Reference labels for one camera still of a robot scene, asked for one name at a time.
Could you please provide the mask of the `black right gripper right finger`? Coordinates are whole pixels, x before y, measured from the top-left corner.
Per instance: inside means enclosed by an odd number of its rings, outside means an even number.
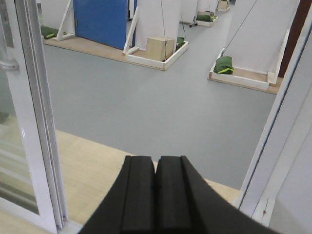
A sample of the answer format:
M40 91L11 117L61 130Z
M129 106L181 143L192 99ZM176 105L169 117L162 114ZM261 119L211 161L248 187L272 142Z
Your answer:
M162 156L156 184L158 234L274 233L222 198L186 156Z

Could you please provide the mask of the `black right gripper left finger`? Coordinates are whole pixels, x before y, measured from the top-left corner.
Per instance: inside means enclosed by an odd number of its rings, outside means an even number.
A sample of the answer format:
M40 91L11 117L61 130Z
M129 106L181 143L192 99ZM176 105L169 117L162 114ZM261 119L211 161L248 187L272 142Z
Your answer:
M82 234L151 234L155 169L149 156L127 156L109 192Z

